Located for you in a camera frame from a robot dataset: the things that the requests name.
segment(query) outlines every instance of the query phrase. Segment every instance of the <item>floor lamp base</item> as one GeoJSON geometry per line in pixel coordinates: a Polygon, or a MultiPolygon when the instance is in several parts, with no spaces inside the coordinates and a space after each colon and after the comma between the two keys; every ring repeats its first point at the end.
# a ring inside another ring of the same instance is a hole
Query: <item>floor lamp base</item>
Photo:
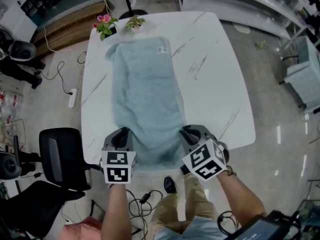
{"type": "MultiPolygon", "coordinates": [[[[139,16],[148,14],[145,10],[138,10],[138,9],[137,10],[132,10],[132,12],[133,12],[133,15],[139,15],[139,16]]],[[[122,14],[120,16],[119,20],[126,19],[126,18],[131,18],[131,17],[132,16],[130,15],[130,12],[127,11],[127,12],[125,12],[124,14],[122,14]]]]}

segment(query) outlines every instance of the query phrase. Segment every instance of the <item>wrist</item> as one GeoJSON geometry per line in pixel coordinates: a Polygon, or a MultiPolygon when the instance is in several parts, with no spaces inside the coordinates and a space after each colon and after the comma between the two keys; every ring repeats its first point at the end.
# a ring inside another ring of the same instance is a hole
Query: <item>wrist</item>
{"type": "Polygon", "coordinates": [[[218,180],[221,180],[225,177],[230,177],[230,176],[237,176],[237,174],[234,172],[234,170],[230,165],[227,165],[226,170],[220,173],[219,175],[217,175],[216,177],[218,178],[218,180]]]}
{"type": "Polygon", "coordinates": [[[108,186],[111,190],[126,190],[126,185],[125,184],[115,184],[112,183],[108,186]]]}
{"type": "Polygon", "coordinates": [[[220,181],[220,180],[222,180],[222,179],[225,178],[225,177],[229,177],[229,175],[228,175],[228,172],[225,170],[225,171],[221,172],[220,174],[218,174],[216,177],[217,177],[218,180],[220,181]]]}

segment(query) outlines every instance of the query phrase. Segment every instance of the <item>small plant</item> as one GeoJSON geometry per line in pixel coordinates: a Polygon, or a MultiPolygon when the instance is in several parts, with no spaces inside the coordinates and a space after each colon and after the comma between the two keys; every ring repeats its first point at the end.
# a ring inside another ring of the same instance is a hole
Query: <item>small plant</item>
{"type": "Polygon", "coordinates": [[[96,32],[101,33],[100,40],[103,41],[106,36],[111,36],[113,34],[111,28],[116,26],[115,22],[118,22],[118,19],[111,17],[109,14],[106,14],[103,16],[99,15],[97,17],[97,20],[99,22],[93,24],[93,27],[96,28],[96,32]]]}
{"type": "Polygon", "coordinates": [[[138,18],[138,15],[134,15],[131,17],[128,22],[125,24],[127,29],[134,28],[136,31],[139,30],[142,24],[146,23],[145,18],[138,18]]]}

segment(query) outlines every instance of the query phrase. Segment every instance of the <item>forearm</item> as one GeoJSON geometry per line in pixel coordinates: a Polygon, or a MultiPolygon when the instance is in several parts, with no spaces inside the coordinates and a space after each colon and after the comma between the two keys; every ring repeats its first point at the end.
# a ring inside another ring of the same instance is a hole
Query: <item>forearm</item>
{"type": "Polygon", "coordinates": [[[256,215],[266,215],[262,201],[236,175],[217,176],[234,217],[244,226],[256,215]]]}
{"type": "Polygon", "coordinates": [[[101,230],[101,240],[119,239],[131,239],[131,223],[124,184],[115,184],[111,187],[101,230]]]}

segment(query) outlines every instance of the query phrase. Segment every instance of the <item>wooden panel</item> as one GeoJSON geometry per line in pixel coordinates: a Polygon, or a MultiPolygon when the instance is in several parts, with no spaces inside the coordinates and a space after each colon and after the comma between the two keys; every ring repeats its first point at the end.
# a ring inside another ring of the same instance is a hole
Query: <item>wooden panel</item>
{"type": "MultiPolygon", "coordinates": [[[[80,24],[83,22],[87,22],[88,20],[95,20],[98,15],[101,15],[104,13],[107,13],[107,11],[106,11],[106,4],[103,1],[84,7],[80,10],[77,10],[75,12],[72,12],[62,17],[61,19],[58,19],[57,21],[47,26],[45,28],[46,37],[50,38],[55,33],[57,32],[60,33],[64,29],[74,24],[80,24]]],[[[45,41],[45,30],[41,30],[40,32],[35,34],[35,36],[33,37],[32,43],[37,46],[43,41],[45,41]]]]}
{"type": "MultiPolygon", "coordinates": [[[[92,25],[96,22],[96,19],[91,19],[86,22],[76,23],[75,25],[59,31],[59,33],[52,35],[48,38],[48,44],[50,49],[54,51],[61,50],[68,46],[83,42],[90,38],[92,25]]],[[[43,58],[52,53],[47,47],[47,42],[44,41],[39,45],[36,45],[36,56],[43,58]]]]}

